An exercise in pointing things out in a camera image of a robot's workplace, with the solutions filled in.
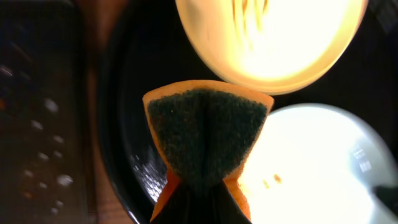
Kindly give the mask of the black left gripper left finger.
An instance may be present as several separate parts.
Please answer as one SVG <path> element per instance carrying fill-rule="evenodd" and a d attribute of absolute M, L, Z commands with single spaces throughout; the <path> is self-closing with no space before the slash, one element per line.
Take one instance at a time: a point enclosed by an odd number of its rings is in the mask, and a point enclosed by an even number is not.
<path fill-rule="evenodd" d="M 186 184 L 178 184 L 150 224 L 200 224 L 202 201 Z"/>

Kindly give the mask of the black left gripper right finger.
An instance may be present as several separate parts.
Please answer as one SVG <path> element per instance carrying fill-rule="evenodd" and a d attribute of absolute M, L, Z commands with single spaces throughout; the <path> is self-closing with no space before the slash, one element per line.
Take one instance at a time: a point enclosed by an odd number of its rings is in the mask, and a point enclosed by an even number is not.
<path fill-rule="evenodd" d="M 213 186 L 203 197 L 203 207 L 204 224 L 251 224 L 223 182 Z"/>

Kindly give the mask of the light blue plate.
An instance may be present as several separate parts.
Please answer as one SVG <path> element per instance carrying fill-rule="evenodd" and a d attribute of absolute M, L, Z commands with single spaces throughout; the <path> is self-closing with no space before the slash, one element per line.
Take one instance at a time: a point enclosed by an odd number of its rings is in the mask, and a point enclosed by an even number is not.
<path fill-rule="evenodd" d="M 387 144 L 330 105 L 273 111 L 239 184 L 253 223 L 397 222 L 397 164 Z"/>

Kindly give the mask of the orange green scrub sponge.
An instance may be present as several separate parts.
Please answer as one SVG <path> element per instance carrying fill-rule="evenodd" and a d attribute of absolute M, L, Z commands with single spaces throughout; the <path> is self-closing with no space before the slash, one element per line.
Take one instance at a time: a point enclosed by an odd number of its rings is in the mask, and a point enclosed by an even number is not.
<path fill-rule="evenodd" d="M 189 80 L 149 91 L 142 100 L 153 142 L 167 167 L 167 184 L 150 220 L 178 184 L 201 199 L 202 215 L 203 197 L 223 182 L 251 221 L 238 179 L 274 99 L 226 82 Z"/>

